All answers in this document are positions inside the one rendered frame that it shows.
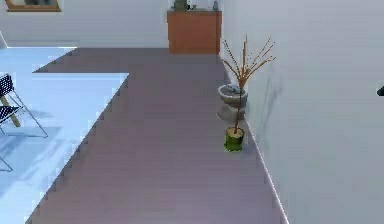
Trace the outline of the grey stone urn planter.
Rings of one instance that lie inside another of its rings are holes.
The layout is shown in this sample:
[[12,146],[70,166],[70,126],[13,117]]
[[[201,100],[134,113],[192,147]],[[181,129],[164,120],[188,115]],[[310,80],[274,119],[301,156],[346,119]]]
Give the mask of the grey stone urn planter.
[[235,122],[236,118],[244,119],[248,92],[241,90],[236,84],[225,84],[218,88],[223,105],[217,112],[221,120]]

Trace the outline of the bare twig plant green pot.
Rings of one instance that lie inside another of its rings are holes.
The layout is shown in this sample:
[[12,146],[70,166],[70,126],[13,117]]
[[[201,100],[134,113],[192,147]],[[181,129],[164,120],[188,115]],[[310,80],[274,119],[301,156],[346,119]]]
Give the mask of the bare twig plant green pot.
[[[276,57],[270,55],[270,51],[275,45],[275,42],[269,37],[263,47],[253,57],[251,53],[247,52],[248,38],[245,38],[242,45],[241,61],[238,62],[232,50],[229,47],[228,42],[223,39],[222,43],[224,49],[229,55],[232,62],[226,59],[222,59],[222,62],[227,66],[230,71],[235,75],[237,81],[237,87],[239,92],[237,94],[239,98],[238,106],[244,102],[243,92],[245,91],[245,85],[248,80],[264,65],[272,63]],[[236,109],[235,123],[233,126],[229,126],[225,129],[225,142],[224,147],[228,152],[240,152],[242,150],[242,144],[245,137],[245,130],[239,126],[240,121],[240,108]]]

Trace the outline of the orange wooden cabinet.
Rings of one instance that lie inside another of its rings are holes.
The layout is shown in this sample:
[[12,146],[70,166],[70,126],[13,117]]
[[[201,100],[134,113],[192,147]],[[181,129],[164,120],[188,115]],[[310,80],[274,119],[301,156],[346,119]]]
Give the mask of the orange wooden cabinet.
[[221,11],[168,11],[168,41],[172,54],[218,54]]

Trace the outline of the wooden framed wall picture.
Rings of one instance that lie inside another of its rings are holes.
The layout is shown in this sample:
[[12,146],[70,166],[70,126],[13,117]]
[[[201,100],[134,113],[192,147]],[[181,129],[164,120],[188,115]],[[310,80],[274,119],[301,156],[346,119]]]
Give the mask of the wooden framed wall picture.
[[60,12],[58,0],[4,0],[8,12]]

